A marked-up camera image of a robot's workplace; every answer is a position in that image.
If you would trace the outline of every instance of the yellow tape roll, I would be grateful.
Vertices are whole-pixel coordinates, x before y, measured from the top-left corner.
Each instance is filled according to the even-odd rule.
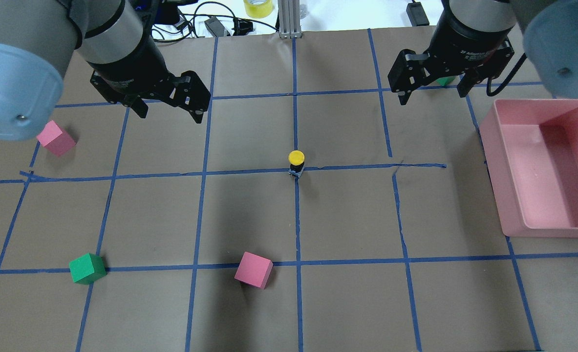
[[[269,16],[274,9],[274,4],[271,0],[243,0],[246,7],[246,13],[251,18],[264,18]]]

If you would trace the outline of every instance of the yellow button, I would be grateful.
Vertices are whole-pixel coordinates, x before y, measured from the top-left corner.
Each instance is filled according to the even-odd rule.
[[[304,153],[300,152],[299,150],[294,150],[291,153],[289,153],[289,162],[293,166],[302,165],[304,159],[305,159]]]

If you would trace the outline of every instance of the black cable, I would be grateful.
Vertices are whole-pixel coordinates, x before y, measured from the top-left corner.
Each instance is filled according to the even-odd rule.
[[[162,38],[163,40],[165,40],[165,36],[164,36],[164,35],[161,33],[161,31],[159,31],[158,29],[153,28],[153,29],[152,29],[152,32],[159,33],[159,36],[161,36],[161,38]]]
[[[182,14],[184,16],[193,16],[193,14],[189,14],[189,13],[185,13]],[[278,29],[276,27],[273,27],[271,24],[269,23],[265,23],[262,21],[257,21],[257,20],[252,20],[250,18],[240,18],[240,17],[232,17],[232,16],[228,16],[226,14],[196,14],[196,16],[204,16],[204,17],[227,17],[227,18],[236,18],[237,20],[246,20],[246,21],[251,21],[251,22],[256,22],[256,23],[260,23],[260,24],[264,24],[267,27],[270,27],[271,29],[275,30],[276,32],[278,31]]]
[[[193,23],[193,35],[195,35],[196,38],[199,38],[199,36],[197,35],[197,31],[195,30],[195,18],[198,16],[197,14],[197,10],[200,9],[200,7],[206,5],[206,4],[215,4],[215,5],[219,5],[219,6],[223,6],[226,9],[228,9],[228,11],[230,11],[230,13],[232,14],[233,18],[237,18],[237,16],[235,15],[235,12],[228,6],[222,4],[221,2],[217,2],[217,1],[205,1],[203,3],[201,3],[200,5],[197,5],[197,7],[195,8],[195,11],[193,11],[193,18],[191,19],[191,22]]]
[[[155,38],[153,38],[155,43],[176,43],[176,42],[179,42],[179,41],[181,41],[181,40],[183,40],[183,39],[185,39],[185,38],[187,38],[188,36],[191,35],[191,31],[189,31],[187,34],[182,33],[182,36],[179,37],[179,38],[167,39],[167,40],[166,40],[165,37],[162,35],[162,33],[161,33],[160,31],[157,31],[157,33],[161,34],[162,39],[155,39]]]
[[[163,33],[168,33],[168,34],[180,34],[180,35],[183,34],[182,31],[170,32],[170,31],[168,31],[168,30],[166,30],[166,29],[164,29],[164,28],[158,27],[158,26],[156,26],[156,25],[154,25],[152,28],[153,28],[153,29],[157,29],[157,30],[159,30],[159,31],[161,31],[161,32],[163,32]]]
[[[497,94],[500,94],[501,91],[503,91],[504,88],[508,85],[508,83],[510,83],[510,80],[512,80],[512,78],[514,77],[514,74],[517,73],[517,71],[519,71],[521,65],[523,65],[526,58],[528,58],[528,56],[525,53],[523,53],[523,55],[521,55],[521,58],[519,58],[519,61],[517,61],[517,63],[514,65],[513,69],[510,71],[510,73],[508,73],[508,76],[506,76],[504,82],[502,82],[499,85],[499,87],[497,87],[497,89],[495,89],[494,91],[491,91],[492,78],[489,77],[488,80],[486,81],[486,95],[496,96]]]

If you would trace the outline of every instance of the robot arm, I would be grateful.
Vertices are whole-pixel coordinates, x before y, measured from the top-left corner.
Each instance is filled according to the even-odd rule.
[[[524,31],[526,55],[545,87],[557,96],[578,98],[578,0],[442,2],[428,49],[421,54],[402,50],[389,72],[401,105],[437,78],[464,74],[461,97],[485,78],[497,78],[514,55],[506,36],[516,20]]]
[[[0,0],[0,139],[25,140],[43,129],[78,47],[108,102],[144,118],[142,99],[158,99],[201,123],[208,89],[193,71],[177,77],[166,69],[128,0]]]

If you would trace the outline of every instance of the cable connector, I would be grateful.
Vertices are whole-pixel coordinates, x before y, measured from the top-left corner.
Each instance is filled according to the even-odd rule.
[[[423,11],[423,6],[420,2],[415,2],[413,0],[410,4],[408,4],[407,15],[413,27],[430,25],[430,21],[428,21],[426,12]]]
[[[235,23],[235,36],[244,36],[250,32],[254,31],[254,23],[249,20],[244,20],[242,18],[233,18],[233,23]]]

